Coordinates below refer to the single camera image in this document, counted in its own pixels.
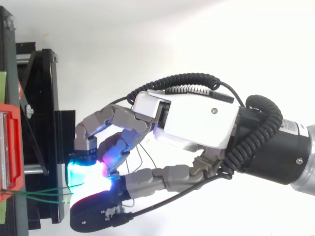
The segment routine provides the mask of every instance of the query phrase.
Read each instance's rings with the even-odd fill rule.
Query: red clamp
[[[23,181],[20,108],[0,104],[0,188],[20,190]],[[0,192],[0,202],[11,195]]]

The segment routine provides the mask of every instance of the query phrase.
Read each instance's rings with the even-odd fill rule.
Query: green tape
[[[0,224],[5,224],[6,200],[0,202]]]
[[[4,103],[5,98],[5,82],[6,82],[6,71],[0,71],[0,103]]]

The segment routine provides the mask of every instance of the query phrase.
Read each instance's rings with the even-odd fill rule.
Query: black coiled cable
[[[246,100],[246,107],[259,109],[267,115],[267,118],[261,126],[225,156],[218,172],[230,176],[278,132],[283,120],[277,105],[266,97],[249,96]]]
[[[162,90],[179,85],[204,85],[209,87],[211,90],[217,90],[220,87],[220,85],[222,85],[226,87],[228,90],[230,90],[235,96],[235,98],[238,100],[240,105],[244,107],[241,98],[238,96],[236,91],[231,86],[224,82],[221,82],[220,79],[212,75],[199,73],[169,76],[145,84],[132,91],[130,94],[127,95],[127,97],[118,99],[115,102],[122,101],[127,98],[127,101],[131,105],[133,105],[136,96],[142,91],[147,91],[148,89]],[[259,126],[255,131],[253,131],[248,137],[246,137],[241,143],[239,143],[232,151],[230,151],[226,155],[225,159],[221,163],[220,168],[218,169],[217,175],[207,178],[199,183],[196,183],[192,187],[184,190],[183,192],[167,200],[164,200],[158,204],[155,204],[153,206],[150,206],[135,213],[129,213],[130,219],[147,213],[149,211],[152,211],[154,209],[157,209],[161,206],[164,206],[213,180],[219,178],[232,179],[234,172],[237,169],[239,169],[251,156],[253,156],[256,153],[256,151],[259,148],[261,148],[268,140],[270,140],[278,132],[283,120],[281,111],[279,110],[277,105],[266,97],[260,95],[249,96],[246,100],[246,107],[259,109],[261,112],[264,112],[267,115],[267,118],[262,123],[261,126]]]
[[[229,85],[226,83],[223,83],[218,79],[217,77],[209,74],[203,74],[203,73],[187,73],[187,74],[179,74],[179,75],[172,75],[168,76],[159,80],[156,80],[154,82],[147,83],[131,93],[127,95],[127,101],[129,104],[133,105],[134,101],[136,99],[136,96],[142,92],[147,91],[148,89],[152,90],[163,90],[167,89],[173,86],[180,86],[180,85],[203,85],[210,88],[212,91],[217,90],[220,85],[226,87],[229,89],[235,98],[238,100],[240,105],[244,107],[244,104],[241,100],[241,98],[238,96],[238,94],[235,92],[234,89],[232,89]]]

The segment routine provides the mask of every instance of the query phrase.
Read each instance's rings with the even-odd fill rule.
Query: black metal frame
[[[22,49],[17,44],[17,53]],[[43,174],[25,176],[26,190],[39,191],[61,188],[64,156],[73,151],[74,111],[58,111],[58,91],[54,52],[50,49],[28,52],[28,64],[18,64],[18,75],[24,94],[21,98],[22,137],[25,164],[41,165]],[[34,114],[26,116],[31,105]],[[62,193],[56,190],[51,193]],[[61,202],[62,196],[41,197]],[[49,204],[27,199],[29,229],[40,229],[40,219],[51,218],[60,223],[64,218],[63,204]]]
[[[15,43],[14,30],[6,28],[11,14],[0,6],[0,72],[5,71],[5,102],[21,107],[24,164],[40,164],[43,174],[25,176],[22,191],[38,191],[62,187],[65,157],[73,152],[75,111],[58,110],[56,62],[50,49],[35,51],[35,43]],[[28,64],[18,64],[16,53],[30,54]],[[24,93],[19,98],[18,78]],[[34,114],[26,116],[26,105]],[[43,199],[62,201],[63,197]],[[6,221],[0,225],[1,236],[27,236],[28,230],[40,229],[40,219],[51,218],[60,223],[64,218],[63,204],[49,204],[22,196],[7,200]]]

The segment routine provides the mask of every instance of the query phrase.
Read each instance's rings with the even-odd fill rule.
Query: coiled cable
[[[203,73],[187,73],[187,74],[179,74],[168,76],[154,82],[147,83],[131,93],[127,95],[127,101],[129,104],[133,105],[137,95],[142,91],[147,91],[148,89],[152,90],[163,90],[173,86],[180,85],[203,85],[207,86],[212,91],[217,90],[220,85],[226,87],[231,93],[235,96],[237,101],[240,103],[242,107],[244,107],[244,103],[242,102],[239,95],[235,92],[235,90],[229,86],[228,84],[221,82],[221,80],[213,75],[203,74]]]
[[[232,176],[256,151],[269,141],[280,129],[282,114],[277,105],[266,97],[251,95],[246,100],[247,108],[259,109],[267,115],[266,120],[250,133],[232,151],[227,153],[218,172]]]

